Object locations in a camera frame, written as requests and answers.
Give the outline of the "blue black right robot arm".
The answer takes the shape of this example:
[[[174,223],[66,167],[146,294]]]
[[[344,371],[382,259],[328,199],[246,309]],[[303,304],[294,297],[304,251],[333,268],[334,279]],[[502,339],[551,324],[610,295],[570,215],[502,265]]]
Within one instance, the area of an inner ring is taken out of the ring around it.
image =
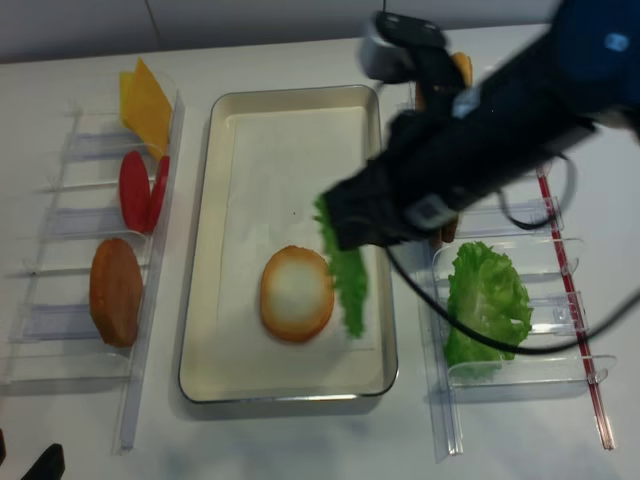
[[[359,60],[414,82],[423,110],[393,121],[386,148],[325,192],[343,250],[425,239],[459,212],[590,136],[598,116],[639,115],[639,5],[564,1],[550,27],[467,86],[432,22],[377,12]]]

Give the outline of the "bread slice behind arm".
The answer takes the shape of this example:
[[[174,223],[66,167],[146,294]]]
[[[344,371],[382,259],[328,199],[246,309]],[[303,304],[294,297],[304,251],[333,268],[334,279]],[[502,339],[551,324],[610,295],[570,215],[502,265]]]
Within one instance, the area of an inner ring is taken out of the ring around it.
[[[451,56],[451,59],[458,68],[464,85],[470,87],[473,83],[473,65],[471,58],[462,52],[456,52]]]

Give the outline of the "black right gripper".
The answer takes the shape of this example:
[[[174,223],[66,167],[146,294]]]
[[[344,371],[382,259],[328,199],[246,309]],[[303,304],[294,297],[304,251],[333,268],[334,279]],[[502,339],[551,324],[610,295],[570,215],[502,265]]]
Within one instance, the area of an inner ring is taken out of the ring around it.
[[[391,122],[386,148],[321,195],[341,250],[422,239],[486,196],[482,122],[443,122],[405,110]]]

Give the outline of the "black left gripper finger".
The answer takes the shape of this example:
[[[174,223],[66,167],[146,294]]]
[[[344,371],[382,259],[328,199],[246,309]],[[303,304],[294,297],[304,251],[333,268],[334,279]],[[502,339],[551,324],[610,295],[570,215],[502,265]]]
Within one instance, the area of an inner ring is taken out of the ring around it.
[[[65,472],[64,449],[51,444],[22,477],[22,480],[60,480]]]

